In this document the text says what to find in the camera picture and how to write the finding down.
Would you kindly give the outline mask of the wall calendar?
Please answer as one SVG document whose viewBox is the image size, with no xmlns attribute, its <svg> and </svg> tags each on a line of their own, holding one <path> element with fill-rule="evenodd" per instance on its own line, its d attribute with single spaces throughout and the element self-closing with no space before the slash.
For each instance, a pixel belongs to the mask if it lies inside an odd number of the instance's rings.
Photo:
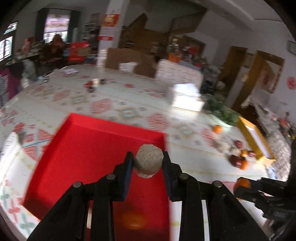
<svg viewBox="0 0 296 241">
<path fill-rule="evenodd" d="M 99 41 L 112 41 L 114 39 L 119 14 L 106 14 L 100 26 Z"/>
</svg>

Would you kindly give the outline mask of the lace covered side table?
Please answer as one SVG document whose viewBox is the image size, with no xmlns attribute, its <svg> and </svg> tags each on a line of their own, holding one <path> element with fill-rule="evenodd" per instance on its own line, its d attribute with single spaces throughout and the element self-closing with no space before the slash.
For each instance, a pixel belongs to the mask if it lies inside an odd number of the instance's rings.
<svg viewBox="0 0 296 241">
<path fill-rule="evenodd" d="M 295 123 L 290 120 L 287 103 L 265 90 L 256 89 L 240 105 L 242 109 L 250 106 L 255 110 L 256 120 L 266 134 L 280 132 L 284 138 L 295 140 Z"/>
</svg>

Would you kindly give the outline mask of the small toy car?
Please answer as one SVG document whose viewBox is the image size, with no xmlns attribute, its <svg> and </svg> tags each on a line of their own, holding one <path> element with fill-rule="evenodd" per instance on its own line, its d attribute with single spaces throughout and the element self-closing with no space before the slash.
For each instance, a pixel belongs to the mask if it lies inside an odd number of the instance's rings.
<svg viewBox="0 0 296 241">
<path fill-rule="evenodd" d="M 106 84 L 106 79 L 105 78 L 94 78 L 91 79 L 90 81 L 84 83 L 84 88 L 89 92 L 93 93 L 97 89 L 99 85 L 104 85 Z"/>
</svg>

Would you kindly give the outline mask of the far small orange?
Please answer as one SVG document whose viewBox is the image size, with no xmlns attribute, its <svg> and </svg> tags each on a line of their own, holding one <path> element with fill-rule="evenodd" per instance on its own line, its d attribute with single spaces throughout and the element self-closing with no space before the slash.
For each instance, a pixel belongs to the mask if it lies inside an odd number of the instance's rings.
<svg viewBox="0 0 296 241">
<path fill-rule="evenodd" d="M 216 134 L 220 134 L 223 132 L 223 127 L 220 125 L 213 125 L 212 126 L 212 131 Z"/>
</svg>

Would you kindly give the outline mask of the round beige cake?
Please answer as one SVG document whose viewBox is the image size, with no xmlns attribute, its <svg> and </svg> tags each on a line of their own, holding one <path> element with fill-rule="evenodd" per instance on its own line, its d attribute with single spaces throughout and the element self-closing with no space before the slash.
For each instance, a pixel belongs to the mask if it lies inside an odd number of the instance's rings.
<svg viewBox="0 0 296 241">
<path fill-rule="evenodd" d="M 136 174 L 141 178 L 151 178 L 161 169 L 163 158 L 163 151 L 155 145 L 141 145 L 134 160 Z"/>
</svg>

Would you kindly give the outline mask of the red tray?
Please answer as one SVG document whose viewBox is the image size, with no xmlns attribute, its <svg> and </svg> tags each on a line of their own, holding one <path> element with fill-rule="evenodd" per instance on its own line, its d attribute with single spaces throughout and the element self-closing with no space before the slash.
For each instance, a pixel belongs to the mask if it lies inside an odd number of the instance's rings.
<svg viewBox="0 0 296 241">
<path fill-rule="evenodd" d="M 24 207 L 43 218 L 76 181 L 90 184 L 113 172 L 143 144 L 165 150 L 165 135 L 135 126 L 71 114 L 46 148 L 29 183 Z M 115 202 L 117 240 L 169 240 L 169 199 L 162 172 L 132 173 L 124 202 Z"/>
</svg>

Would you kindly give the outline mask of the dark plum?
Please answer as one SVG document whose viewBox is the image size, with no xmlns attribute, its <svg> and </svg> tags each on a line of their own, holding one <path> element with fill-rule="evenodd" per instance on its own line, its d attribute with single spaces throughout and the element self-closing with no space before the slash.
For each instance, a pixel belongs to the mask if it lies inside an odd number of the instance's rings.
<svg viewBox="0 0 296 241">
<path fill-rule="evenodd" d="M 235 156 L 235 155 L 231 155 L 229 157 L 229 162 L 231 163 L 232 166 L 234 166 L 236 168 L 241 168 L 241 166 L 242 166 L 242 159 L 238 156 Z"/>
</svg>

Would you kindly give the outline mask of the square beige cake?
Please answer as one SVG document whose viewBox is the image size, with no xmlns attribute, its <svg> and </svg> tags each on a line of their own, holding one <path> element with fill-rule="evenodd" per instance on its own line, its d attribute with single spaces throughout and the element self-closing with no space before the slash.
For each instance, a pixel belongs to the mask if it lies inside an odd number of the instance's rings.
<svg viewBox="0 0 296 241">
<path fill-rule="evenodd" d="M 231 147 L 230 154 L 239 157 L 241 155 L 241 149 L 237 147 Z"/>
</svg>

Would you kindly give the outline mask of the patterned chair far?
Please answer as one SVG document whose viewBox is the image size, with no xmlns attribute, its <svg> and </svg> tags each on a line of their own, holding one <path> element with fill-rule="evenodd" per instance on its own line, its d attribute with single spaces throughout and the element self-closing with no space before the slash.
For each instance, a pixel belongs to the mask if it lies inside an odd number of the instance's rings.
<svg viewBox="0 0 296 241">
<path fill-rule="evenodd" d="M 200 71 L 188 68 L 178 63 L 161 59 L 158 61 L 154 78 L 166 85 L 191 83 L 201 88 L 203 74 Z"/>
</svg>

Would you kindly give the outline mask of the big red jujube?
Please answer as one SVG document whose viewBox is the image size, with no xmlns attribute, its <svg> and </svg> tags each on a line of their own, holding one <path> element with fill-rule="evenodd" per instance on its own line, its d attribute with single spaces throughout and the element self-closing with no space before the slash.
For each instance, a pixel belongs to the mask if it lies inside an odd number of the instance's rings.
<svg viewBox="0 0 296 241">
<path fill-rule="evenodd" d="M 242 149 L 243 148 L 243 143 L 240 140 L 235 140 L 234 141 L 234 145 L 238 148 L 238 149 Z"/>
<path fill-rule="evenodd" d="M 254 158 L 256 156 L 255 152 L 254 151 L 248 151 L 247 152 L 248 156 L 251 157 L 251 158 Z"/>
</svg>

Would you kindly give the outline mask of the brown covered chair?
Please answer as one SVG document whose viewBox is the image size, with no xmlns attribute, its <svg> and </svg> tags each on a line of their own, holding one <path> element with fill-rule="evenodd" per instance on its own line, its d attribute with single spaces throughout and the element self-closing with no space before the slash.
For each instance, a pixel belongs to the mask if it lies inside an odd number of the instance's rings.
<svg viewBox="0 0 296 241">
<path fill-rule="evenodd" d="M 157 62 L 132 49 L 105 48 L 98 51 L 96 66 L 154 78 Z"/>
</svg>

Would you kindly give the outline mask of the white tissue box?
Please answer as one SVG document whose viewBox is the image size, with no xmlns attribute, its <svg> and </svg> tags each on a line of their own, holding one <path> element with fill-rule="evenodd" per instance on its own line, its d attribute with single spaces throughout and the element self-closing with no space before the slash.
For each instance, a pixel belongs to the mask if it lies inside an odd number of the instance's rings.
<svg viewBox="0 0 296 241">
<path fill-rule="evenodd" d="M 175 84 L 166 91 L 166 97 L 173 108 L 200 112 L 205 102 L 195 84 Z"/>
</svg>

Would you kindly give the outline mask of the yellow cardboard tray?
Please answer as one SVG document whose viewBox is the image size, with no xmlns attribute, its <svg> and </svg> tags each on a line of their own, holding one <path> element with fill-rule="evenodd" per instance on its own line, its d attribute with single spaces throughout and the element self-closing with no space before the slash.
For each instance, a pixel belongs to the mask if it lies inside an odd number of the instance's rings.
<svg viewBox="0 0 296 241">
<path fill-rule="evenodd" d="M 275 162 L 275 157 L 258 127 L 241 116 L 237 124 L 254 151 L 256 160 L 265 166 L 271 166 Z"/>
</svg>

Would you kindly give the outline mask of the big red jujube right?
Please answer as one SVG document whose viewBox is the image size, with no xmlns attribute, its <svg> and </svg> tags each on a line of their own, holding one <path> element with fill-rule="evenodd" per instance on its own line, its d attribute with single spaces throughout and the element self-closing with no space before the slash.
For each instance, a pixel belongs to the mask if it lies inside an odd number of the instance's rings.
<svg viewBox="0 0 296 241">
<path fill-rule="evenodd" d="M 254 158 L 256 156 L 255 152 L 254 151 L 248 151 L 247 152 L 248 156 L 251 157 L 251 158 Z"/>
</svg>

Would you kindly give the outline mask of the green leafy vegetables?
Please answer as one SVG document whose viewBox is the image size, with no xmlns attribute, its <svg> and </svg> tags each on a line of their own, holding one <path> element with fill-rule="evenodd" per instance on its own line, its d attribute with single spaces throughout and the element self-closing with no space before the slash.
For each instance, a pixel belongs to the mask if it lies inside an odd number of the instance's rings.
<svg viewBox="0 0 296 241">
<path fill-rule="evenodd" d="M 239 120 L 239 114 L 226 107 L 220 97 L 205 95 L 205 112 L 218 118 L 227 125 L 235 126 Z"/>
</svg>

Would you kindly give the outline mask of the wall clock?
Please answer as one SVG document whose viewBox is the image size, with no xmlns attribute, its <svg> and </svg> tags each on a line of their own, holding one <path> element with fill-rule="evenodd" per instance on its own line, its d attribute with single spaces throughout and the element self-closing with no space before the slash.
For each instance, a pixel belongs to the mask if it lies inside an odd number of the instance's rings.
<svg viewBox="0 0 296 241">
<path fill-rule="evenodd" d="M 288 41 L 287 42 L 287 51 L 293 55 L 296 55 L 296 42 Z"/>
</svg>

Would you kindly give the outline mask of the big red jujube left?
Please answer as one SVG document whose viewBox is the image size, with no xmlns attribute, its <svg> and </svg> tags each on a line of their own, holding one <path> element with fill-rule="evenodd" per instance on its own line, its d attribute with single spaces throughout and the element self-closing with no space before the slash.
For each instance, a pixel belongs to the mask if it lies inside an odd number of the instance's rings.
<svg viewBox="0 0 296 241">
<path fill-rule="evenodd" d="M 240 140 L 235 140 L 234 141 L 234 145 L 238 148 L 238 149 L 242 149 L 243 148 L 243 143 Z"/>
</svg>

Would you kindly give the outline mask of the red gift box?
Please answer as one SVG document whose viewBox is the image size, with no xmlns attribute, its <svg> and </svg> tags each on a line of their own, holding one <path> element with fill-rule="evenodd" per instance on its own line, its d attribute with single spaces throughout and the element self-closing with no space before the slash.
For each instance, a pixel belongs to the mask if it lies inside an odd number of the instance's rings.
<svg viewBox="0 0 296 241">
<path fill-rule="evenodd" d="M 83 62 L 85 57 L 91 52 L 91 47 L 88 42 L 70 43 L 69 62 Z"/>
</svg>

